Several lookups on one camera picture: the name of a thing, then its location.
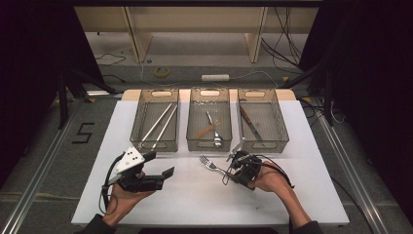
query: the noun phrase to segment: power strip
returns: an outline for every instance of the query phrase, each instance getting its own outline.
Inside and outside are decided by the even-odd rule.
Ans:
[[[203,81],[229,81],[230,80],[230,75],[228,74],[220,74],[220,75],[203,75],[202,76]]]

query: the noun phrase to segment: desk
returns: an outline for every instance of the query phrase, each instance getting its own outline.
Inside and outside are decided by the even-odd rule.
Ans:
[[[121,224],[139,227],[247,227],[288,224],[288,213],[282,202],[273,194],[259,189],[249,189],[229,182],[224,185],[222,175],[209,171],[200,162],[206,155],[217,166],[227,168],[229,152],[189,152],[186,143],[186,126],[190,90],[180,90],[180,119],[178,151],[161,154],[145,164],[148,175],[157,175],[175,167],[173,177],[166,180],[164,189],[141,201]],[[236,112],[237,91],[231,90],[231,120],[233,136],[239,135],[239,116]],[[287,99],[280,101],[282,115],[290,142],[282,154],[267,154],[288,174],[295,185],[294,191],[312,219],[321,224],[349,223],[337,192],[322,161],[316,141],[300,105],[292,91],[279,91]],[[131,146],[129,141],[138,92],[126,92],[127,100],[120,100],[114,110],[94,167],[85,186],[72,223],[85,225],[99,213],[97,201],[100,186],[107,170],[123,151]],[[234,137],[232,148],[239,142]]]

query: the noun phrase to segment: floor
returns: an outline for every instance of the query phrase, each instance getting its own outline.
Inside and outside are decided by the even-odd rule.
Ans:
[[[117,90],[158,87],[190,87],[200,85],[202,74],[229,74],[239,78],[228,83],[204,84],[218,86],[247,86],[255,81],[257,87],[281,85],[286,79],[299,72],[290,63],[277,61],[263,48],[257,63],[251,63],[247,55],[244,36],[241,34],[204,33],[160,33],[155,34],[144,63],[136,63],[131,51],[128,34],[87,33],[96,61],[104,75],[106,84]],[[275,45],[279,35],[266,34],[265,40]],[[302,51],[306,35],[294,35],[294,43]],[[293,59],[286,40],[278,46],[281,54]],[[169,67],[171,74],[164,80],[153,77],[153,69]],[[292,88],[297,97],[307,94],[308,81]],[[88,91],[98,90],[85,85]],[[30,190],[31,200],[21,210],[22,219],[17,224],[17,233],[73,233],[80,227],[70,223],[76,210],[84,184],[94,164],[111,113],[121,96],[91,97],[86,101],[70,98],[70,121],[66,128],[58,130],[58,101],[51,105],[48,114],[37,133],[37,137],[27,148],[27,154],[15,167],[7,183],[0,191],[0,223],[8,224],[9,217],[20,205]],[[313,105],[320,105],[321,98],[312,97]],[[319,150],[337,193],[348,213],[350,223],[346,226],[323,226],[325,233],[413,233],[392,194],[387,190],[374,167],[368,164],[368,156],[353,133],[343,115],[337,113],[333,127],[328,126],[314,108],[303,107],[309,120]],[[87,144],[74,141],[85,140],[78,136],[83,126],[84,132],[93,133]],[[31,189],[34,183],[37,188]],[[288,233],[286,226],[275,227],[279,233]],[[120,227],[117,233],[138,233],[133,227]],[[195,233],[185,229],[180,233]],[[268,230],[251,230],[267,233]]]

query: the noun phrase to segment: sleeve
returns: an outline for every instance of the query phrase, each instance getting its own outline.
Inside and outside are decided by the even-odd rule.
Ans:
[[[317,221],[311,221],[304,226],[295,229],[294,234],[322,234],[322,231]]]
[[[96,214],[94,218],[89,222],[89,224],[80,232],[75,232],[75,234],[113,234],[116,229],[107,225],[106,222],[102,220],[100,214]]]

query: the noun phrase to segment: fork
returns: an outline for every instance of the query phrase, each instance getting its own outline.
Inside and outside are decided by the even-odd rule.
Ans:
[[[208,169],[210,169],[210,170],[212,170],[212,171],[219,171],[219,172],[221,172],[222,174],[227,175],[227,172],[225,172],[224,170],[216,167],[216,165],[215,165],[214,163],[212,163],[206,156],[204,156],[204,155],[201,156],[201,157],[200,157],[200,160],[201,160],[201,162],[202,162],[203,164],[206,165],[206,167],[207,167]]]

